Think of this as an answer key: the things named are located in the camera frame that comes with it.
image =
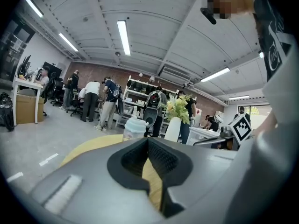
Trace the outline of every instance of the khaki pants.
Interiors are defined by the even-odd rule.
[[[108,128],[111,128],[115,109],[116,109],[115,102],[106,101],[103,104],[101,114],[100,114],[100,121],[99,121],[100,127],[104,126],[105,121],[108,118]]]

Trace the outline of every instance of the brick wall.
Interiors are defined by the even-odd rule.
[[[132,76],[132,79],[140,79],[140,81],[147,82],[149,81],[149,76],[143,75],[143,77],[139,77],[139,73],[128,71],[128,70],[122,70],[118,68],[111,68],[107,66],[101,66],[96,64],[88,64],[88,63],[78,63],[78,62],[71,62],[65,77],[64,77],[64,83],[66,83],[66,80],[68,77],[71,76],[71,74],[75,71],[79,70],[79,88],[84,88],[86,84],[90,81],[99,81],[101,82],[104,77],[110,76],[111,79],[113,79],[115,82],[121,85],[122,90],[124,91],[127,85],[127,81],[129,76]],[[157,81],[153,82],[154,85],[160,85]],[[173,84],[170,84],[166,81],[161,81],[162,88],[176,91],[181,90],[182,87],[176,86]],[[224,107],[220,104],[201,96],[195,92],[189,91],[187,89],[184,89],[185,93],[188,95],[192,95],[192,97],[197,97],[197,104],[196,107],[202,110],[201,120],[200,122],[202,124],[206,124],[205,116],[206,115],[214,115],[215,111],[221,111],[223,112]]]

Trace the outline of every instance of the round yellow table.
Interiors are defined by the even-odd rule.
[[[97,148],[106,147],[109,145],[117,145],[117,143],[120,142],[122,142],[122,134],[107,135],[107,136],[102,136],[102,137],[95,138],[93,140],[86,141],[83,144],[80,144],[75,149],[73,149],[65,157],[65,159],[62,161],[60,166],[63,166],[64,164],[68,163],[73,158],[79,156],[84,152],[97,149]],[[142,178],[149,181],[149,186],[150,186],[149,199],[157,208],[157,210],[159,210],[161,195],[162,195],[162,180],[156,173],[149,159],[147,159],[144,164]]]

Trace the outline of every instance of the black t-shirt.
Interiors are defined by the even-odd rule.
[[[249,116],[249,114],[245,114],[245,118],[247,119],[247,121],[250,123],[251,122],[251,120],[250,120],[250,116]]]
[[[116,98],[113,96],[113,91],[116,88],[116,83],[113,80],[107,80],[105,86],[108,87],[108,96],[106,101],[116,101]]]
[[[194,104],[194,100],[192,98],[190,98],[188,101],[187,101],[187,104],[186,104],[186,109],[189,113],[189,118],[192,117],[192,104]]]
[[[207,121],[208,121],[208,122],[211,122],[211,126],[210,126],[209,129],[212,129],[213,131],[217,132],[217,131],[218,131],[219,124],[217,124],[217,123],[215,122],[214,116],[209,117],[209,118],[207,119]]]
[[[70,89],[70,90],[73,90],[73,89],[77,90],[78,89],[79,76],[74,73],[74,74],[72,74],[71,78],[72,78],[72,80],[69,80],[65,87]]]
[[[285,61],[286,54],[295,38],[284,24],[283,17],[275,7],[269,4],[268,0],[255,0],[254,10],[258,40],[264,53],[267,80],[269,80]]]

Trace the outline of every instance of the desk leg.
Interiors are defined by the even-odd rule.
[[[17,92],[19,85],[14,86],[14,99],[13,99],[13,114],[14,114],[14,126],[17,126],[17,116],[16,116],[16,103],[17,103]]]
[[[34,118],[35,118],[35,123],[37,124],[37,111],[38,111],[38,101],[39,101],[39,95],[41,93],[41,89],[38,89],[37,90],[37,94],[36,94],[36,112],[35,112],[35,115],[34,115]]]

